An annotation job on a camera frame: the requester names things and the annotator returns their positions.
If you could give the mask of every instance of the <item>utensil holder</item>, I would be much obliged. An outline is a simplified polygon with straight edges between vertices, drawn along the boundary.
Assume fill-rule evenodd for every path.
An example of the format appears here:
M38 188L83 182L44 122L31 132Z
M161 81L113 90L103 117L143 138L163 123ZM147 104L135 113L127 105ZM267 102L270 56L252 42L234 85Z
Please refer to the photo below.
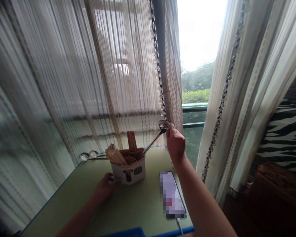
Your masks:
M143 179L146 176L146 156L140 158L143 150L143 147L137 148L136 151L130 151L129 149L120 150L123 157L134 157L136 162L128 166L111 162L114 179L119 180L126 185L132 185Z

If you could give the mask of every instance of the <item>table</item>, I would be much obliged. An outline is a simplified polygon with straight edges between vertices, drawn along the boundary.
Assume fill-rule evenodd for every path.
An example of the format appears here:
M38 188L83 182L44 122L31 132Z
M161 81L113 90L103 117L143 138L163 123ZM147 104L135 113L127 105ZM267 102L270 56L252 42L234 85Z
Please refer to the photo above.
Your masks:
M121 185L110 200L97 209L85 236L108 235L136 227L141 227L146 236L171 231L179 233L176 220L165 218L159 189L160 170L173 172L183 198L167 148L152 147L146 154L146 177L131 186ZM89 199L106 172L112 172L108 160L89 160L81 163L21 236L55 236ZM193 230L188 212L187 218L181 219L181 225L185 230Z

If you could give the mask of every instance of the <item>person's left hand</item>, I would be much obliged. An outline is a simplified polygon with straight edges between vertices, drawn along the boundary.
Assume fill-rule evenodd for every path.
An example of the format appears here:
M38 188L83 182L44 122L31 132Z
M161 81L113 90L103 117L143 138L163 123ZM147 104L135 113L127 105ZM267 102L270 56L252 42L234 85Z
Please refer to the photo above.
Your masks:
M99 203L104 202L120 184L120 182L115 182L110 184L109 181L111 182L114 181L112 176L113 176L112 173L106 173L98 183L93 194L93 197L97 202Z

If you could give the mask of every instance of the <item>spoon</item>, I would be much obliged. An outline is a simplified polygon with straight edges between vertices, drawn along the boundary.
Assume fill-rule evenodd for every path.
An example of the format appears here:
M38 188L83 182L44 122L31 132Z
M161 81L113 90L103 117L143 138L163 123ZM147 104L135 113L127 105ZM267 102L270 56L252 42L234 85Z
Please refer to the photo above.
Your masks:
M86 153L86 152L82 152L80 155L79 155L79 158L82 160L82 161L87 161L87 160L91 160L91 159L101 159L101 160L106 160L106 158L99 158L99 157L102 157L102 156L105 156L105 154L103 155L99 155L99 153L97 151L90 151L89 153Z
M144 155L147 153L147 151L152 146L152 144L155 143L155 141L158 139L158 137L160 137L161 134L165 133L168 130L168 128L170 127L170 124L165 120L160 120L158 125L161 130L160 133L152 140L152 142L146 147L146 149L144 149L144 151L140 155L141 158L144 157Z

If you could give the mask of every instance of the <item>blue object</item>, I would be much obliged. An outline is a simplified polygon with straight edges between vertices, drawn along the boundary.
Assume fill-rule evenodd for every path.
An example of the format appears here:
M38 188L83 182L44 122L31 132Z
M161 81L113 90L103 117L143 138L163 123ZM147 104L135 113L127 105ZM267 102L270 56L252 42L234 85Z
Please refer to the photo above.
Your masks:
M187 234L194 231L194 226L183 228L183 233ZM163 234L155 235L154 237L176 237L181 235L180 230L174 230ZM120 231L114 234L103 235L102 237L146 237L141 227Z

